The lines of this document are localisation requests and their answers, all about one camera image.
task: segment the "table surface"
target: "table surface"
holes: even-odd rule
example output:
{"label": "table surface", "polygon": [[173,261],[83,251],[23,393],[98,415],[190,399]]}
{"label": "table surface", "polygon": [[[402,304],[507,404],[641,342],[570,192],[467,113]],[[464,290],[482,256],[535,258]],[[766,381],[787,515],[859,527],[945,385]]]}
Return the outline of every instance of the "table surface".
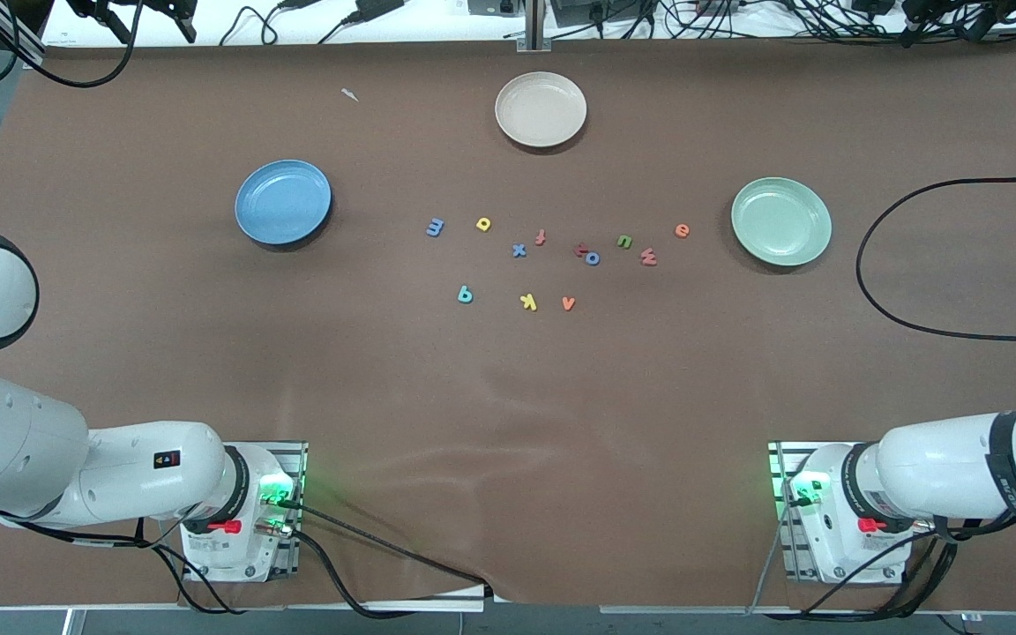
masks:
{"label": "table surface", "polygon": [[[112,60],[51,64],[84,77]],[[493,117],[501,85],[538,69],[589,105],[558,152],[515,147]],[[321,237],[292,253],[233,216],[244,178],[279,157],[319,166],[335,193]],[[93,427],[308,439],[308,501],[512,601],[743,606],[777,521],[771,439],[1016,407],[1016,344],[899,328],[853,277],[896,198],[1005,174],[1016,44],[186,49],[91,90],[25,73],[0,132],[0,232],[39,270],[42,306],[0,375]],[[829,205],[813,264],[770,270],[735,241],[731,201],[767,176]],[[548,243],[512,258],[541,229]],[[580,241],[600,265],[573,256]],[[656,268],[638,264],[646,246]],[[1016,185],[911,201],[866,276],[903,317],[1016,332]],[[311,527],[363,598],[459,586]],[[231,597],[335,601],[315,565]],[[770,606],[821,593],[767,588]],[[0,605],[173,599],[150,555],[0,526]],[[1016,526],[967,544],[928,607],[1016,611]]]}
{"label": "table surface", "polygon": [[[839,0],[843,7],[849,7],[849,0]],[[249,4],[265,13],[277,0],[215,0],[213,3],[200,3],[194,13],[194,27],[197,29],[195,45],[213,47],[229,30],[238,9]],[[343,19],[347,13],[355,10],[355,0],[323,0],[311,7],[279,13],[271,24],[277,29],[279,44],[315,44],[330,30],[335,23]],[[132,23],[133,7],[113,7],[122,17],[125,24]],[[693,4],[678,5],[681,19],[686,23],[695,17]],[[847,17],[842,17],[832,8],[826,9],[829,15],[846,23]],[[681,39],[695,39],[695,30],[682,31],[680,24],[673,17],[665,22],[665,7],[656,8],[657,25],[653,37],[665,39],[673,31],[681,33]],[[755,3],[741,7],[732,15],[731,21],[718,17],[701,17],[695,25],[701,27],[705,23],[715,22],[717,28],[732,29],[755,37],[793,37],[803,30],[802,21],[779,7],[777,3]],[[876,17],[876,23],[888,33],[900,33],[904,28],[904,12],[900,10],[899,1],[892,10]],[[613,20],[606,24],[605,36],[617,39],[626,33],[632,19]],[[407,0],[405,7],[371,20],[342,28],[335,34],[331,44],[351,44],[351,42],[439,42],[439,41],[478,41],[503,40],[504,36],[523,31],[523,16],[471,16],[468,15],[466,0]],[[554,19],[552,8],[548,8],[545,34],[556,34],[576,30],[577,27],[560,28]],[[1016,23],[999,24],[993,33],[1016,33]],[[97,23],[97,20],[81,19],[69,8],[67,3],[54,3],[45,31],[42,34],[46,44],[51,47],[65,48],[121,48],[122,45],[112,36],[108,27]],[[593,40],[597,31],[585,29],[569,36],[569,39]],[[637,39],[649,37],[649,25],[642,24],[636,33]],[[229,45],[261,44],[261,23],[251,13],[239,23],[238,30],[231,37]],[[141,16],[140,31],[137,37],[137,47],[186,47],[174,21],[162,13],[145,10]]]}

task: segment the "plate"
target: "plate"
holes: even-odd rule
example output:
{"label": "plate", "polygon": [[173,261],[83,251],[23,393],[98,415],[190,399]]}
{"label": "plate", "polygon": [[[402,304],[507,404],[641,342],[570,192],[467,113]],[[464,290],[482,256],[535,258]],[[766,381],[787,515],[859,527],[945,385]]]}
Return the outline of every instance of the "plate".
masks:
{"label": "plate", "polygon": [[497,96],[497,124],[513,141],[550,148],[575,136],[585,122],[585,97],[567,77],[528,72]]}
{"label": "plate", "polygon": [[331,208],[331,186],[316,166],[284,160],[246,178],[234,214],[247,237],[267,245],[293,243],[315,232]]}
{"label": "plate", "polygon": [[830,211],[813,190],[789,178],[767,177],[739,190],[732,229],[759,260],[782,266],[807,264],[830,244]]}

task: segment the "plate rim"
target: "plate rim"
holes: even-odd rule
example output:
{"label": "plate rim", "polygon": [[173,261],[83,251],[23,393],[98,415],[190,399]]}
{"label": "plate rim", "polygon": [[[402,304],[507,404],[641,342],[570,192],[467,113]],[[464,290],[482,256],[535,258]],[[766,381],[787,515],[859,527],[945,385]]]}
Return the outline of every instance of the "plate rim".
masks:
{"label": "plate rim", "polygon": [[[818,201],[821,213],[819,213],[819,220],[811,224],[811,233],[813,234],[815,229],[821,228],[825,234],[825,238],[819,245],[816,253],[799,252],[792,257],[780,257],[778,254],[773,254],[769,251],[760,249],[757,245],[745,239],[745,235],[743,235],[739,230],[739,214],[742,213],[743,209],[741,198],[745,192],[758,188],[759,185],[764,184],[765,182],[771,182],[771,184],[789,184],[792,188],[800,188],[803,191],[808,192],[810,196],[814,197],[815,200]],[[739,241],[739,244],[743,245],[743,248],[745,248],[751,256],[757,257],[759,260],[762,260],[767,264],[775,264],[778,266],[800,266],[821,257],[822,254],[826,252],[826,249],[829,248],[830,241],[833,238],[833,220],[830,217],[830,208],[826,205],[826,201],[822,200],[822,197],[818,196],[818,192],[815,192],[814,189],[810,188],[810,186],[802,184],[800,181],[795,181],[793,178],[760,177],[755,178],[754,181],[751,181],[749,184],[743,186],[743,188],[739,189],[739,192],[735,194],[735,198],[732,201],[732,231]]]}
{"label": "plate rim", "polygon": [[[292,238],[291,240],[288,241],[278,241],[278,242],[266,241],[263,240],[262,238],[254,237],[254,235],[250,234],[250,231],[245,228],[245,225],[242,224],[243,192],[246,192],[247,188],[250,188],[251,182],[257,181],[258,174],[261,174],[263,171],[275,168],[291,168],[291,166],[293,166],[293,168],[304,168],[306,172],[310,172],[311,174],[313,174],[314,177],[319,177],[319,180],[323,182],[327,194],[327,201],[326,205],[324,205],[324,212],[319,214],[319,218],[318,220],[316,220],[316,224],[313,225],[306,233],[304,233],[302,237]],[[265,176],[264,178],[275,176],[275,174],[276,173],[273,172],[269,176]],[[258,185],[259,184],[254,184],[253,189],[256,189]],[[319,228],[319,226],[323,224],[323,221],[327,218],[328,213],[331,213],[331,182],[327,180],[327,176],[326,174],[324,174],[324,171],[316,168],[315,165],[308,163],[304,160],[277,160],[266,163],[266,165],[262,165],[261,168],[254,170],[253,172],[250,173],[248,177],[245,178],[245,181],[243,181],[242,185],[239,186],[238,188],[238,193],[235,194],[234,196],[234,220],[235,223],[238,223],[238,229],[242,230],[242,233],[245,234],[246,237],[253,238],[254,241],[258,241],[259,243],[266,245],[288,245],[290,243],[295,243],[296,241],[302,240],[302,238],[308,237],[308,235],[315,232],[316,228]]]}
{"label": "plate rim", "polygon": [[[501,106],[503,106],[504,104],[505,97],[507,97],[508,89],[512,88],[513,85],[515,84],[523,83],[525,80],[528,79],[528,77],[554,77],[557,83],[568,84],[569,87],[573,88],[573,91],[575,91],[575,96],[578,98],[578,102],[582,104],[582,119],[581,121],[578,122],[578,125],[575,126],[575,130],[573,130],[572,133],[568,134],[568,136],[565,137],[565,139],[560,139],[552,143],[529,143],[527,141],[519,139],[519,137],[516,137],[515,134],[509,132],[507,126],[505,126],[504,119],[501,119],[500,111],[501,111]],[[529,148],[553,148],[556,147],[556,145],[558,144],[572,140],[572,138],[575,137],[576,134],[580,132],[580,130],[582,130],[582,125],[585,125],[585,118],[587,117],[588,110],[589,106],[585,103],[585,93],[582,92],[582,88],[579,87],[579,84],[575,83],[575,81],[573,81],[571,77],[560,75],[560,73],[552,72],[550,70],[532,70],[525,73],[521,73],[521,75],[516,75],[515,77],[512,77],[511,79],[508,80],[508,83],[504,84],[504,87],[500,88],[500,92],[497,92],[497,100],[495,104],[493,104],[492,106],[492,112],[493,114],[495,114],[497,118],[497,125],[500,126],[500,131],[507,134],[509,139],[511,139],[512,141],[516,141],[521,145],[527,145],[527,147]]]}

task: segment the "green plate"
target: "green plate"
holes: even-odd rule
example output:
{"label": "green plate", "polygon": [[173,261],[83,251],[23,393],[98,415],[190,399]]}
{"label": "green plate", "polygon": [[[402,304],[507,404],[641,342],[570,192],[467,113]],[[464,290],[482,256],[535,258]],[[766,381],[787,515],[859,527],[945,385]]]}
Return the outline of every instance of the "green plate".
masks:
{"label": "green plate", "polygon": [[789,178],[767,177],[739,190],[732,229],[759,260],[795,266],[821,256],[830,244],[830,211],[813,190]]}

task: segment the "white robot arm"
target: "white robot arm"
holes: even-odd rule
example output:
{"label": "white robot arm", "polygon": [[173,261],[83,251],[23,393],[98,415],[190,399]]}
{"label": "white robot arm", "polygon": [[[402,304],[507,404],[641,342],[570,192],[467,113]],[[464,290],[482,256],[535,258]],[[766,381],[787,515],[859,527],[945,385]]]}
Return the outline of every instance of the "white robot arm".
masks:
{"label": "white robot arm", "polygon": [[[949,518],[1016,522],[1016,411],[899,427],[878,443],[819,447],[790,479],[811,555],[823,582],[876,558],[926,521],[946,534]],[[850,579],[899,582],[904,545]]]}
{"label": "white robot arm", "polygon": [[[34,320],[37,277],[0,237],[0,348]],[[210,581],[262,581],[294,483],[269,451],[225,445],[209,426],[88,430],[77,409],[0,378],[0,522],[50,529],[182,521],[187,558]]]}

